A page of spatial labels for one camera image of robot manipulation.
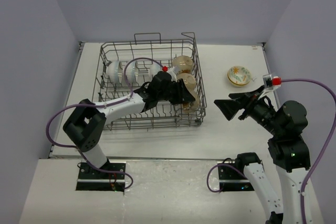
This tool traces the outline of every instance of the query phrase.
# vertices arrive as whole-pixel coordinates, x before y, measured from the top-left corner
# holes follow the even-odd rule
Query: light purple wall
[[[78,43],[56,0],[0,0],[0,223],[18,223]]]
[[[198,41],[267,41],[290,0],[57,0],[75,35],[85,41],[130,39],[160,31]]]
[[[336,91],[336,0],[292,0],[266,44],[270,68],[283,78],[313,78]],[[331,96],[312,84],[284,84],[280,101],[300,101],[308,109],[303,137],[315,161],[335,114]],[[326,223],[335,223],[336,136],[313,174]]]

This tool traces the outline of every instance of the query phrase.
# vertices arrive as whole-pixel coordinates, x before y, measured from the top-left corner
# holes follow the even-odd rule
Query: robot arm
[[[195,98],[189,93],[183,80],[172,81],[172,74],[159,72],[151,82],[127,95],[108,102],[92,103],[88,99],[81,104],[102,105],[102,108],[77,107],[65,122],[63,130],[95,167],[101,168],[107,157],[99,146],[99,139],[106,124],[123,116],[147,111],[159,101],[172,105],[192,103]]]
[[[250,180],[264,208],[267,224],[302,224],[300,189],[310,168],[309,150],[301,137],[302,130],[308,125],[307,111],[296,101],[287,101],[275,111],[265,96],[273,89],[269,77],[264,78],[265,85],[259,89],[230,94],[231,100],[216,100],[215,104],[228,120],[243,109],[244,112],[238,117],[240,120],[251,117],[273,135],[268,141],[268,150],[280,178],[282,203],[255,153],[239,154],[234,166]],[[312,223],[307,193],[304,203],[307,222]]]

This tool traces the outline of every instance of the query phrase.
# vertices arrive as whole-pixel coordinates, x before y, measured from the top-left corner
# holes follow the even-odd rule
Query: red cap
[[[272,79],[272,84],[273,86],[277,86],[281,84],[281,78],[280,77],[276,77]]]

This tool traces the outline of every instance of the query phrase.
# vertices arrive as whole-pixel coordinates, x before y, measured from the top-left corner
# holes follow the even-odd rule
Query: wire dish rack
[[[100,48],[96,81],[92,100],[94,102],[109,101],[123,97],[130,93],[124,80],[121,84],[112,83],[106,74],[110,62],[120,61],[123,68],[131,59],[148,57],[171,67],[172,60],[180,55],[193,59],[192,75],[196,79],[196,93],[199,95],[200,107],[193,112],[185,112],[182,105],[171,105],[169,102],[159,102],[155,108],[146,112],[131,114],[110,122],[106,130],[140,129],[157,127],[199,126],[203,123],[206,99],[202,79],[201,65],[198,57],[196,38],[194,33],[181,33],[179,39],[161,39],[160,33],[134,34],[132,41],[107,42]],[[149,60],[138,60],[138,81],[133,83],[133,89],[139,88],[146,81],[150,81],[148,70],[153,64]]]

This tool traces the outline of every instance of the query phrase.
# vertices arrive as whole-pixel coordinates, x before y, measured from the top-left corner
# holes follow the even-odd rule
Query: basket handle
[[[137,35],[150,35],[150,34],[157,34],[157,35],[159,35],[159,38],[160,38],[160,44],[161,44],[161,33],[137,33],[137,34],[134,34],[134,41],[135,41],[135,44],[138,43],[138,41],[137,41]]]
[[[190,39],[195,39],[195,33],[193,33],[193,32],[191,32],[191,31],[185,31],[184,33],[181,33],[183,36],[185,36],[185,37],[188,37],[188,38],[190,38]]]

